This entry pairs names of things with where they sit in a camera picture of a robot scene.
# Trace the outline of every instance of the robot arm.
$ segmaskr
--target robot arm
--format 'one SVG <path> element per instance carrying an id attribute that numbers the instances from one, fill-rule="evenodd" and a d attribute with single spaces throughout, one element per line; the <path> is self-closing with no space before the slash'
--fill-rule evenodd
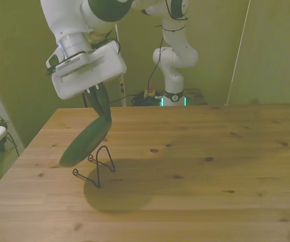
<path id="1" fill-rule="evenodd" d="M 156 49 L 154 62 L 160 60 L 165 76 L 165 103 L 184 103 L 183 77 L 174 68 L 191 67 L 198 60 L 185 32 L 189 0 L 41 0 L 41 5 L 58 45 L 46 65 L 61 99 L 72 98 L 126 72 L 116 43 L 99 49 L 91 46 L 105 39 L 134 8 L 162 17 L 164 39 L 171 47 Z"/>
<path id="2" fill-rule="evenodd" d="M 92 44 L 106 37 L 131 4 L 132 0 L 41 0 L 58 45 L 46 65 L 61 99 L 126 72 L 115 42 L 98 49 Z"/>

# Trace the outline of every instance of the wooden table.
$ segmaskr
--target wooden table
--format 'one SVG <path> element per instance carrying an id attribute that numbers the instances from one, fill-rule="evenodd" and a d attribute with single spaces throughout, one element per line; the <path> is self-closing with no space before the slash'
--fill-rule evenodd
<path id="1" fill-rule="evenodd" d="M 95 112 L 52 116 L 0 181 L 0 242 L 290 241 L 289 105 L 112 115 L 101 189 L 58 165 Z"/>

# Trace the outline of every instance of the metal wire stand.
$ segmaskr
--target metal wire stand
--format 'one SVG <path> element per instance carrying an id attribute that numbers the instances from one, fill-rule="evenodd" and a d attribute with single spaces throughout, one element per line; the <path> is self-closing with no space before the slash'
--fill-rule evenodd
<path id="1" fill-rule="evenodd" d="M 109 165 L 107 165 L 107 164 L 105 164 L 105 163 L 103 163 L 103 162 L 100 162 L 100 161 L 98 160 L 99 152 L 100 152 L 102 149 L 104 149 L 104 148 L 107 150 L 107 154 L 108 154 L 109 159 L 110 159 L 110 162 L 111 162 L 111 164 L 112 164 L 112 168 L 111 168 Z M 78 171 L 77 169 L 74 169 L 74 170 L 72 171 L 72 173 L 74 174 L 74 176 L 77 176 L 77 177 L 80 177 L 80 178 L 83 178 L 83 179 L 85 179 L 85 180 L 88 180 L 88 181 L 92 182 L 92 183 L 93 183 L 97 188 L 101 188 L 101 186 L 100 186 L 100 176 L 99 176 L 99 164 L 108 167 L 109 170 L 110 170 L 111 172 L 115 172 L 115 171 L 116 171 L 116 168 L 115 168 L 115 165 L 114 165 L 113 159 L 111 158 L 111 155 L 110 155 L 110 152 L 109 152 L 108 147 L 105 146 L 105 145 L 102 146 L 102 147 L 100 147 L 100 148 L 97 150 L 97 153 L 96 153 L 96 159 L 94 159 L 94 156 L 93 156 L 92 154 L 90 154 L 90 155 L 88 156 L 88 160 L 89 160 L 91 163 L 95 163 L 96 166 L 97 166 L 97 182 L 95 182 L 94 180 L 92 180 L 92 179 L 90 179 L 90 178 L 88 178 L 88 177 L 86 177 L 86 176 L 84 176 L 84 175 L 79 174 L 79 171 Z"/>

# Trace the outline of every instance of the cable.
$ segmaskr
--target cable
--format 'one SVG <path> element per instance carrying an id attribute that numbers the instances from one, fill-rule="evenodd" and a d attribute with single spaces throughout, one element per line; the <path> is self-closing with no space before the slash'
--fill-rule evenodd
<path id="1" fill-rule="evenodd" d="M 85 105 L 85 107 L 88 107 L 88 104 L 87 104 L 87 100 L 86 100 L 86 96 L 85 96 L 85 94 L 83 93 L 82 96 L 83 96 L 83 101 L 84 101 L 84 105 Z"/>
<path id="2" fill-rule="evenodd" d="M 238 49 L 238 53 L 237 53 L 237 59 L 236 59 L 236 63 L 235 63 L 235 69 L 234 69 L 234 72 L 233 72 L 233 75 L 232 75 L 231 84 L 230 84 L 230 88 L 229 88 L 229 93 L 228 93 L 228 98 L 227 98 L 227 105 L 229 105 L 231 92 L 232 92 L 232 87 L 233 87 L 233 83 L 234 83 L 234 80 L 235 80 L 237 64 L 238 64 L 239 55 L 240 55 L 240 52 L 241 52 L 241 45 L 242 45 L 242 42 L 243 42 L 243 38 L 244 38 L 245 30 L 246 30 L 246 24 L 247 24 L 248 15 L 249 15 L 249 10 L 250 10 L 250 3 L 251 3 L 251 0 L 249 0 L 249 3 L 248 3 L 248 9 L 247 9 L 246 19 L 245 19 L 245 23 L 244 23 L 244 29 L 242 31 L 240 44 L 239 44 L 239 49 Z"/>
<path id="3" fill-rule="evenodd" d="M 106 39 L 106 40 L 107 41 L 109 41 L 109 40 L 116 41 L 116 43 L 118 44 L 118 54 L 120 54 L 120 51 L 121 51 L 121 44 L 120 44 L 120 42 L 117 39 L 115 39 L 115 38 L 109 38 L 109 39 Z"/>
<path id="4" fill-rule="evenodd" d="M 140 94 L 136 95 L 131 102 L 133 106 L 144 107 L 144 106 L 159 106 L 161 100 L 149 96 L 144 98 L 144 92 L 141 92 Z"/>
<path id="5" fill-rule="evenodd" d="M 169 29 L 165 29 L 165 28 L 163 27 L 163 25 L 161 24 L 161 25 L 155 26 L 154 28 L 162 27 L 163 30 L 168 31 L 168 32 L 173 32 L 173 33 L 174 33 L 174 32 L 177 32 L 177 31 L 180 31 L 180 30 L 184 29 L 185 26 L 186 26 L 186 25 L 184 25 L 182 28 L 179 28 L 179 29 L 176 29 L 176 30 L 169 30 Z"/>
<path id="6" fill-rule="evenodd" d="M 162 37 L 162 41 L 161 41 L 161 45 L 160 45 L 160 58 L 159 58 L 159 61 L 157 62 L 149 80 L 148 80 L 148 83 L 147 83 L 147 91 L 150 89 L 150 81 L 151 81 L 151 78 L 154 74 L 154 72 L 156 71 L 157 67 L 159 66 L 160 62 L 161 62 L 161 56 L 162 56 L 162 44 L 163 44 L 163 40 L 164 40 L 164 36 Z"/>
<path id="7" fill-rule="evenodd" d="M 184 18 L 184 19 L 176 19 L 173 17 L 173 15 L 171 14 L 171 11 L 170 11 L 170 8 L 169 8 L 169 4 L 167 3 L 167 0 L 165 0 L 165 3 L 166 3 L 166 7 L 167 7 L 167 10 L 169 11 L 169 15 L 172 19 L 174 20 L 181 20 L 181 21 L 186 21 L 186 20 L 189 20 L 188 18 Z"/>
<path id="8" fill-rule="evenodd" d="M 19 151 L 18 151 L 18 147 L 17 147 L 12 135 L 10 134 L 10 132 L 8 132 L 8 135 L 11 137 L 11 139 L 13 141 L 13 145 L 15 146 L 16 153 L 18 154 L 18 156 L 20 156 Z"/>
<path id="9" fill-rule="evenodd" d="M 122 97 L 122 98 L 119 98 L 118 100 L 116 100 L 116 101 L 112 101 L 111 103 L 115 103 L 115 102 L 118 102 L 118 101 L 120 101 L 120 100 L 122 100 L 122 99 L 124 99 L 124 98 L 127 98 L 127 97 L 133 97 L 133 96 L 137 96 L 138 94 L 130 94 L 130 95 L 127 95 L 127 96 L 124 96 L 124 97 Z"/>

